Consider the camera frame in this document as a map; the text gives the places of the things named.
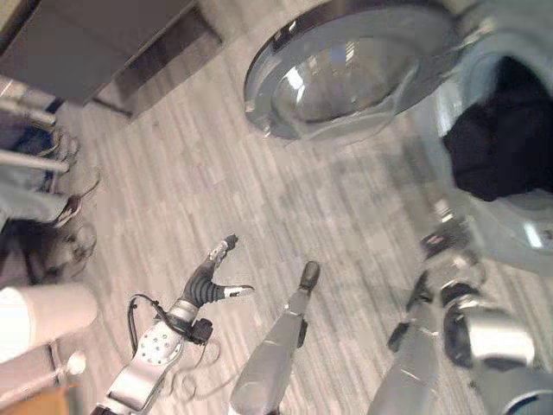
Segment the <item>washing machine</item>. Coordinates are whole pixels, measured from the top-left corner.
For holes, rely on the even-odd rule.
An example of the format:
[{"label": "washing machine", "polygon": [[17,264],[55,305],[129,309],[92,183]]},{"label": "washing machine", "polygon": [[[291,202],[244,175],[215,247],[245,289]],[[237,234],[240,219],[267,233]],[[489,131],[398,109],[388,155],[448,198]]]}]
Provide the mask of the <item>washing machine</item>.
[{"label": "washing machine", "polygon": [[506,57],[553,94],[551,28],[550,0],[489,0],[460,15],[429,0],[334,0],[261,47],[245,78],[245,115],[266,136],[344,145],[370,140],[410,110],[449,208],[466,220],[476,248],[553,276],[553,195],[477,199],[454,185],[442,144],[455,119],[493,92]]}]

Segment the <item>sneaker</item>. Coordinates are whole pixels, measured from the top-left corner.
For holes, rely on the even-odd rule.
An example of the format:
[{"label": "sneaker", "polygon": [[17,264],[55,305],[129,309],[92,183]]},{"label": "sneaker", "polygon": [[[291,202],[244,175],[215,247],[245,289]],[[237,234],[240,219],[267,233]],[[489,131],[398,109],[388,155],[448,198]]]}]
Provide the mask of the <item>sneaker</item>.
[{"label": "sneaker", "polygon": [[77,213],[80,211],[81,206],[82,197],[80,197],[79,195],[69,196],[69,199],[67,199],[67,205],[61,211],[60,216],[58,216],[54,220],[53,226],[56,228],[63,227],[66,223],[68,223],[77,215]]}]

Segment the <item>metal robot arm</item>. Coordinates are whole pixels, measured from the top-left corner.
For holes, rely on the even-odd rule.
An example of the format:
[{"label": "metal robot arm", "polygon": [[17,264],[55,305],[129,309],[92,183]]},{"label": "metal robot arm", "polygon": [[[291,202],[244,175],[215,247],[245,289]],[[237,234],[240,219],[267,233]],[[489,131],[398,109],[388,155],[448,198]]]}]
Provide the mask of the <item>metal robot arm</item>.
[{"label": "metal robot arm", "polygon": [[[223,287],[212,282],[215,269],[237,241],[238,238],[231,235],[210,252],[188,280],[181,297],[167,313],[157,302],[150,300],[157,311],[154,324],[144,332],[139,341],[131,336],[134,356],[117,376],[105,400],[96,407],[92,415],[148,413],[162,390],[166,373],[181,358],[184,343],[202,344],[212,334],[211,322],[206,319],[194,322],[200,307],[205,303],[253,292],[253,288],[248,285]],[[145,296],[133,297],[129,308],[130,317],[136,297]],[[129,327],[131,333],[135,332],[132,318],[129,319]]]},{"label": "metal robot arm", "polygon": [[553,374],[536,370],[526,328],[468,284],[442,289],[445,352],[471,377],[490,414],[553,413]]},{"label": "metal robot arm", "polygon": [[289,384],[294,352],[302,346],[307,332],[303,316],[320,272],[319,264],[314,261],[305,265],[298,289],[238,377],[232,390],[229,415],[278,413]]},{"label": "metal robot arm", "polygon": [[413,290],[407,322],[389,340],[397,357],[369,415],[433,413],[439,331],[429,305],[434,291],[444,309],[446,356],[470,371],[488,413],[553,413],[553,374],[532,368],[535,349],[526,328],[482,294],[484,273],[468,245],[461,223],[444,211],[440,228],[423,240],[429,272]]}]

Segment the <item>jeans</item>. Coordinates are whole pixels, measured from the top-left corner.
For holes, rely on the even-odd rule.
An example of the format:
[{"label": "jeans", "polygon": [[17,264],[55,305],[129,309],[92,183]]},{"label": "jeans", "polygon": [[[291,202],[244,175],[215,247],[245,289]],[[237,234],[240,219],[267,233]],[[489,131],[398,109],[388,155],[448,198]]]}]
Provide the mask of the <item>jeans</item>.
[{"label": "jeans", "polygon": [[67,205],[68,196],[39,192],[44,172],[0,165],[0,230],[9,219],[51,222]]}]

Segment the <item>white cup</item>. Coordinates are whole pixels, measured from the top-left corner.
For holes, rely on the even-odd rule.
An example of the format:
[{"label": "white cup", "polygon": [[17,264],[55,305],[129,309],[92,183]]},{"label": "white cup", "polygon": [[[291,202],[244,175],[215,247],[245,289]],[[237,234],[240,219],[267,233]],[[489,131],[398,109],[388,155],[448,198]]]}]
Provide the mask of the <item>white cup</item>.
[{"label": "white cup", "polygon": [[94,321],[98,305],[79,283],[0,291],[0,363]]}]

